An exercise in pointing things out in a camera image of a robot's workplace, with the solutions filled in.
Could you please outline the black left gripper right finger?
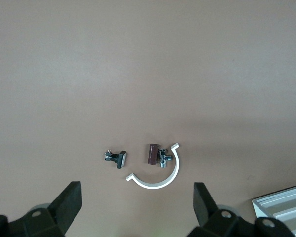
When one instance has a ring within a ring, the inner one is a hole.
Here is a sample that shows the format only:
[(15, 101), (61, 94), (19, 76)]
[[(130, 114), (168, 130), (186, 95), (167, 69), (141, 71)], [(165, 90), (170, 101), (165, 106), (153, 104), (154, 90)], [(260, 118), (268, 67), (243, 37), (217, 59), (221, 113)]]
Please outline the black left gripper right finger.
[(199, 226), (189, 237), (253, 237), (254, 225), (231, 210), (218, 208), (204, 183), (195, 182), (193, 208)]

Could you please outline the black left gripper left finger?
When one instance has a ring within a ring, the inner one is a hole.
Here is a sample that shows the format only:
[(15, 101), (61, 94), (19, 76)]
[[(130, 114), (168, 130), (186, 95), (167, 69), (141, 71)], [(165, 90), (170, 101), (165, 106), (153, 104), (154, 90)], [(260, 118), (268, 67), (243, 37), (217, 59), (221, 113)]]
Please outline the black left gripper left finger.
[(32, 209), (23, 217), (26, 236), (64, 237), (81, 207), (81, 182), (70, 182), (48, 207)]

